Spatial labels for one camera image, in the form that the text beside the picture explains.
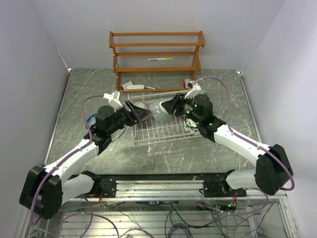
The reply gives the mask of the red floral pattern bowl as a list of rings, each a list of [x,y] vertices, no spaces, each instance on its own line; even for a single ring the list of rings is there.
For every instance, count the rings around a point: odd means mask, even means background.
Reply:
[[[134,104],[135,106],[139,107],[139,108],[142,108],[142,109],[146,109],[146,110],[150,110],[149,108],[149,105],[148,104],[145,104],[144,102],[136,102]],[[151,112],[149,112],[146,116],[144,116],[141,121],[145,121],[147,120],[149,117],[151,116]]]

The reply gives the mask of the blue dotted bowl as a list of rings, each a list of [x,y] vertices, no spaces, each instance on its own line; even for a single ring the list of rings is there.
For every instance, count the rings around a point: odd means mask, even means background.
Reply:
[[[154,101],[150,104],[150,111],[154,119],[159,122],[168,122],[171,115],[167,113],[166,109],[162,106],[163,101]]]

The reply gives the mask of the white wire dish rack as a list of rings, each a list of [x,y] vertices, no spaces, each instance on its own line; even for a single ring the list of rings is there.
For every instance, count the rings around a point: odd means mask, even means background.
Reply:
[[[144,102],[150,106],[154,101],[171,100],[176,93],[175,91],[128,96],[128,100],[133,104]],[[188,133],[184,129],[184,120],[185,117],[172,115],[168,122],[163,123],[151,115],[147,120],[141,121],[131,128],[132,142],[137,147],[200,137],[200,133]]]

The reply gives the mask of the blue floral white bowl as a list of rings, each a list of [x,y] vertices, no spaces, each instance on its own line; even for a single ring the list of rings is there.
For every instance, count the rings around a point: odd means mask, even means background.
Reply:
[[[96,123],[96,115],[97,114],[93,114],[93,115],[88,117],[87,124],[88,124],[89,128],[91,128]]]

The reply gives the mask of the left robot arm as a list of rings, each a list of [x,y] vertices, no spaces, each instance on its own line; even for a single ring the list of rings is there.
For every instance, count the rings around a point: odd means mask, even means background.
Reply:
[[[43,168],[34,166],[26,177],[19,203],[43,219],[50,219],[62,204],[81,194],[97,196],[101,191],[101,177],[84,171],[75,175],[89,160],[101,154],[111,143],[111,136],[120,129],[133,126],[151,114],[130,101],[126,106],[114,109],[102,106],[95,122],[84,139],[52,164]]]

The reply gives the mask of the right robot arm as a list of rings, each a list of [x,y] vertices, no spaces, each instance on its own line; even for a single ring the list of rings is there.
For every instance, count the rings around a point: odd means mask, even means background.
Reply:
[[[218,184],[219,192],[230,196],[236,189],[259,189],[267,195],[287,190],[285,184],[295,187],[293,171],[285,149],[279,144],[269,146],[252,140],[233,130],[228,123],[213,114],[213,104],[205,94],[187,98],[176,94],[171,100],[160,102],[162,111],[191,120],[202,137],[235,151],[255,167],[253,170],[229,172]]]

